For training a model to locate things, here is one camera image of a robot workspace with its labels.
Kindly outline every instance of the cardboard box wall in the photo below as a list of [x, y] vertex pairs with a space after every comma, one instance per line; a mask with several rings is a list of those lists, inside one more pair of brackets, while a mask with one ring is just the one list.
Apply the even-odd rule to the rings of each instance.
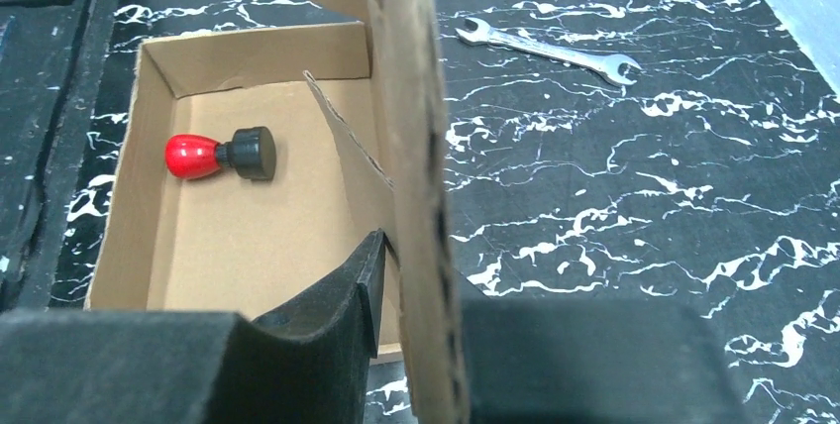
[[[398, 285], [393, 264], [386, 278], [380, 353], [401, 342], [421, 420], [466, 422], [432, 0], [312, 1], [364, 24], [142, 44], [87, 306], [253, 318], [381, 227], [400, 269]], [[165, 170], [173, 134], [228, 140], [256, 125], [277, 141], [271, 183], [181, 181]]]

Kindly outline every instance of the black cap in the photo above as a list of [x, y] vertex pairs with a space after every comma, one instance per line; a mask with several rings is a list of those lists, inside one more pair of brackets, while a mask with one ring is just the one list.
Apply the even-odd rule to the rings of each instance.
[[216, 148], [216, 161], [246, 179], [274, 179], [277, 149], [266, 127], [239, 129], [232, 141]]

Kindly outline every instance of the wrench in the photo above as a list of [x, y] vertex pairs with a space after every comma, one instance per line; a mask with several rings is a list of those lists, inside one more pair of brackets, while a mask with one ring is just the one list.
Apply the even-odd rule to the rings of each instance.
[[563, 62], [568, 62], [581, 67], [586, 67], [601, 74], [607, 82], [613, 85], [633, 85], [635, 80], [623, 76], [618, 69], [622, 64], [642, 69], [638, 62], [625, 54], [596, 55], [581, 53], [580, 51], [552, 46], [546, 43], [531, 41], [519, 36], [502, 33], [486, 21], [479, 18], [466, 18], [466, 29], [455, 29], [461, 41], [470, 46], [493, 45], [506, 46], [525, 53], [537, 54]]

